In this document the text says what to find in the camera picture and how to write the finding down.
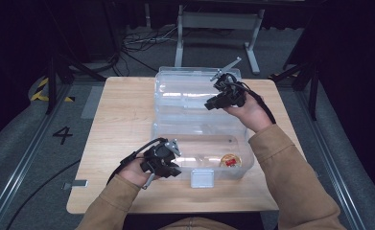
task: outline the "wooden table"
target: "wooden table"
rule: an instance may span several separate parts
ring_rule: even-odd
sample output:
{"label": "wooden table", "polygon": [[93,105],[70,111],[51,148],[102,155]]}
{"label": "wooden table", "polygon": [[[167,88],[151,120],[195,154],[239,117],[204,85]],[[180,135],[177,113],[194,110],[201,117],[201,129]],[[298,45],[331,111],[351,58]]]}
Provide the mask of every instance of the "wooden table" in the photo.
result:
{"label": "wooden table", "polygon": [[[301,147],[280,95],[271,80],[244,80],[263,96],[276,123]],[[109,78],[89,133],[74,187],[67,203],[72,214],[82,214],[105,187],[119,162],[151,139],[154,78]],[[130,213],[247,212],[277,210],[265,176],[255,160],[236,181],[215,181],[211,189],[192,189],[189,180],[156,180],[134,200]]]}

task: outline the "person's right arm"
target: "person's right arm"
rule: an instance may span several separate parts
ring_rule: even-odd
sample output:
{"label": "person's right arm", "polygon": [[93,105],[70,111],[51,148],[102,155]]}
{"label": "person's right arm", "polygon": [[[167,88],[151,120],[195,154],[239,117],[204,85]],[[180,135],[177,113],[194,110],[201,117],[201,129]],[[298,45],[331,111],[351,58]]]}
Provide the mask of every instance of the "person's right arm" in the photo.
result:
{"label": "person's right arm", "polygon": [[338,219],[339,206],[312,167],[252,97],[246,94],[243,107],[224,110],[256,133],[249,143],[279,207],[279,229],[344,229]]}

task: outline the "white desk leg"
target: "white desk leg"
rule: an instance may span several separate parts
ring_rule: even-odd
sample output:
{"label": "white desk leg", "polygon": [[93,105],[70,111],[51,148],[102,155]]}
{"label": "white desk leg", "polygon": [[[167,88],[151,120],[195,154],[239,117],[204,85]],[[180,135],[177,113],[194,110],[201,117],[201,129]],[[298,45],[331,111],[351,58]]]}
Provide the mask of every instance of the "white desk leg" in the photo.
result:
{"label": "white desk leg", "polygon": [[261,28],[263,16],[264,16],[265,10],[260,10],[258,12],[258,18],[253,26],[253,33],[252,33],[252,39],[249,42],[245,42],[245,49],[247,58],[249,59],[250,68],[252,69],[252,73],[254,75],[260,74],[259,65],[256,61],[255,54],[253,53],[253,46],[255,45],[256,37],[258,36],[259,29]]}
{"label": "white desk leg", "polygon": [[177,48],[175,67],[181,67],[183,61],[183,6],[178,6],[178,20],[177,20]]}

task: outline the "clear plastic box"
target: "clear plastic box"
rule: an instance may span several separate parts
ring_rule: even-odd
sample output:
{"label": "clear plastic box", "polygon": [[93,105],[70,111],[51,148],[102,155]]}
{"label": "clear plastic box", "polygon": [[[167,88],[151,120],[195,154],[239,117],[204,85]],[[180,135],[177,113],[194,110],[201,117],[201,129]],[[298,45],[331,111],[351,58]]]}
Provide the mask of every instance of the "clear plastic box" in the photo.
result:
{"label": "clear plastic box", "polygon": [[[175,163],[182,174],[176,179],[191,179],[192,187],[197,188],[211,187],[208,178],[240,179],[254,164],[247,128],[222,109],[207,110],[204,106],[219,94],[210,81],[217,71],[162,67],[155,77],[152,138],[177,139],[182,155]],[[228,72],[241,79],[238,69]],[[221,159],[229,153],[240,158],[240,167],[221,167]]]}

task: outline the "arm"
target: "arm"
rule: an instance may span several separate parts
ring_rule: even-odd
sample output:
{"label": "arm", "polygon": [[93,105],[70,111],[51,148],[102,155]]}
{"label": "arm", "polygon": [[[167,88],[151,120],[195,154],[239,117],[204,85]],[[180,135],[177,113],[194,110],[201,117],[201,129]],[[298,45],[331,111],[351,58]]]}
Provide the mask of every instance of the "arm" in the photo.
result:
{"label": "arm", "polygon": [[279,209],[279,229],[344,229],[340,208],[319,183],[292,140],[248,94],[243,107],[224,109],[256,134],[249,143]]}
{"label": "arm", "polygon": [[116,174],[85,212],[77,229],[122,229],[125,217],[150,174],[135,159]]}

